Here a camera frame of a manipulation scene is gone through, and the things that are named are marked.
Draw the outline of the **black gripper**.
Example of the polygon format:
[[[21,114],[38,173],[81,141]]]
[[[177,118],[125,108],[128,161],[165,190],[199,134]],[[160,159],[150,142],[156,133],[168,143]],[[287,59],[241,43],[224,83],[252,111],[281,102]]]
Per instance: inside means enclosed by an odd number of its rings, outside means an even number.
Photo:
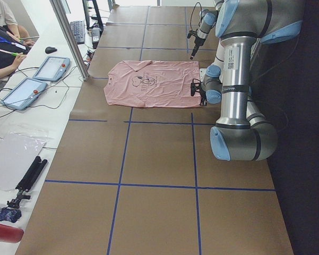
[[[207,98],[206,98],[206,92],[203,89],[203,82],[200,82],[200,84],[199,84],[199,93],[201,96],[200,106],[206,106],[207,105]]]
[[[204,45],[205,39],[204,38],[200,38],[200,37],[196,37],[194,40],[195,46],[194,49],[192,50],[190,59],[193,59],[198,51],[198,49]]]

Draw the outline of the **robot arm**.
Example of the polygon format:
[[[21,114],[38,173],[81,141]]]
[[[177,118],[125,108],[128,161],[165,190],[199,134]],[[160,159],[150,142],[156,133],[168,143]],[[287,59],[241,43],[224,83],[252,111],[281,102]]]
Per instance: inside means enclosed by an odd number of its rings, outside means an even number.
[[[196,55],[198,49],[204,45],[204,42],[206,41],[211,29],[215,27],[218,14],[220,12],[220,9],[222,7],[222,4],[224,1],[215,1],[215,10],[201,10],[200,11],[200,24],[199,28],[195,31],[191,29],[187,35],[187,38],[189,39],[191,36],[195,37],[194,40],[194,48],[192,50],[190,59],[192,60],[194,56]]]
[[[201,90],[210,103],[221,104],[220,118],[210,131],[219,160],[263,160],[278,143],[275,127],[249,94],[252,46],[296,37],[301,30],[304,1],[215,1],[203,27],[215,26],[217,56],[207,69]]]

